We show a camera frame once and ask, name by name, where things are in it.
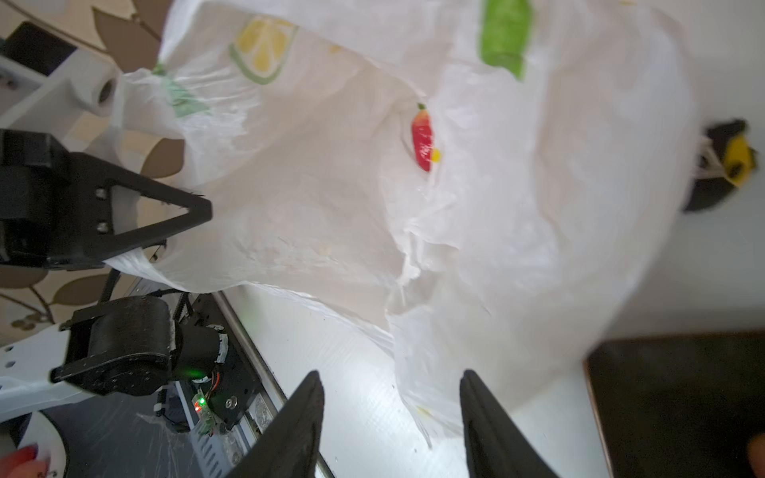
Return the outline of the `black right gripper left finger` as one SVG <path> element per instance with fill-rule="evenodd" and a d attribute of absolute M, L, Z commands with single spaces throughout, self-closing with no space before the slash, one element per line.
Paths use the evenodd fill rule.
<path fill-rule="evenodd" d="M 324 406 L 320 374 L 312 370 L 228 477 L 315 477 Z"/>

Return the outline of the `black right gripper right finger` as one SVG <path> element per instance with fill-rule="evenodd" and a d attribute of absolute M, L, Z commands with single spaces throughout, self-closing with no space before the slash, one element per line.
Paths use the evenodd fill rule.
<path fill-rule="evenodd" d="M 464 372 L 459 397 L 471 478 L 557 478 L 474 370 Z"/>

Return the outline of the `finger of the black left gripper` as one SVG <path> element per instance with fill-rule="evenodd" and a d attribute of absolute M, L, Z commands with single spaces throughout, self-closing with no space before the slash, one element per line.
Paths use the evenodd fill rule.
<path fill-rule="evenodd" d="M 65 189 L 65 264 L 99 266 L 159 245 L 212 219 L 194 193 L 86 155 L 70 155 Z"/>

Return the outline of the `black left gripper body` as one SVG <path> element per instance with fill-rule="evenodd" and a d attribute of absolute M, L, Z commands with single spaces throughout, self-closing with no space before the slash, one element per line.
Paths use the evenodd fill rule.
<path fill-rule="evenodd" d="M 71 183 L 72 153 L 49 133 L 1 132 L 1 263 L 71 269 L 52 258 L 60 208 Z"/>

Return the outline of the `white printed plastic bag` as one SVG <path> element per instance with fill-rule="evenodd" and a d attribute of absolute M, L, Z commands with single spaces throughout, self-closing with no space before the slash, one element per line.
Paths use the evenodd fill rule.
<path fill-rule="evenodd" d="M 185 144 L 211 221 L 126 273 L 251 285 L 359 327 L 427 438 L 476 370 L 523 404 L 599 340 L 683 209 L 700 119 L 677 22 L 535 1 L 521 77 L 480 1 L 177 1 L 112 124 Z M 416 163 L 424 104 L 439 163 Z"/>

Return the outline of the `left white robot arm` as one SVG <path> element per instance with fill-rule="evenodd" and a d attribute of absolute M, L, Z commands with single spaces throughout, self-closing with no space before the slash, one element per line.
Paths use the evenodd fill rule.
<path fill-rule="evenodd" d="M 3 287 L 97 269 L 211 219 L 209 200 L 61 144 L 83 112 L 111 111 L 116 87 L 110 64 L 31 22 L 2 41 Z M 114 298 L 119 276 L 69 321 L 3 350 L 3 420 L 90 396 L 149 396 L 173 380 L 219 385 L 225 330 L 185 324 L 187 297 L 176 308 L 163 292 Z"/>

